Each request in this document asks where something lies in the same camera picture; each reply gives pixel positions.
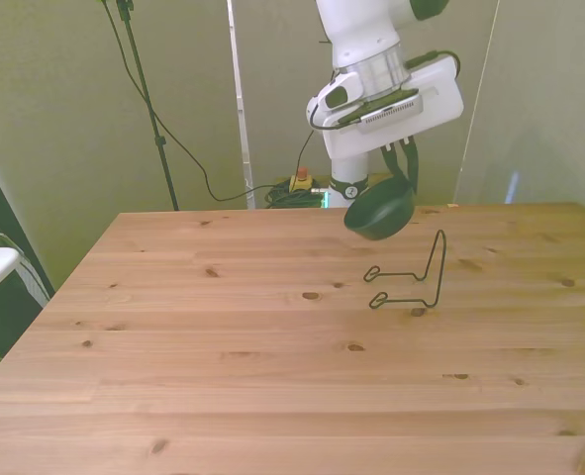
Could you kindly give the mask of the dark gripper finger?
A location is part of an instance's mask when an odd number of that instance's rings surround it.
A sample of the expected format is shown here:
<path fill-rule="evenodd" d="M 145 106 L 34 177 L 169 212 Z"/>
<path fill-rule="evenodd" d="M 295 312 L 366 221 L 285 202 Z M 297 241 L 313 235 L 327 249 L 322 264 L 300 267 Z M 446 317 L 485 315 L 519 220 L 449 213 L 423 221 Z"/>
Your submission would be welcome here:
<path fill-rule="evenodd" d="M 403 151 L 407 158 L 407 170 L 410 184 L 413 190 L 417 191 L 419 184 L 419 152 L 415 140 L 404 140 Z"/>
<path fill-rule="evenodd" d="M 392 173 L 392 175 L 400 180 L 406 180 L 407 177 L 405 176 L 404 172 L 402 171 L 398 163 L 398 153 L 395 149 L 395 145 L 390 143 L 389 145 L 381 147 L 380 151 L 385 162 L 385 165 L 388 168 L 388 170 Z"/>

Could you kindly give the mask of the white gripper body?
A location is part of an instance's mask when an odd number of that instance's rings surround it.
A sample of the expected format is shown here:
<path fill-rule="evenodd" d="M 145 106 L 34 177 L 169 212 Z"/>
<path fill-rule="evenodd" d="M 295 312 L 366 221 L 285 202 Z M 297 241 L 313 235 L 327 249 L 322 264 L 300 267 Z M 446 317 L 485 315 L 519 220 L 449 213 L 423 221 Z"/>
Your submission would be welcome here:
<path fill-rule="evenodd" d="M 330 159 L 344 160 L 396 143 L 458 118 L 463 100 L 451 57 L 414 70 L 403 87 L 381 99 L 323 114 Z"/>

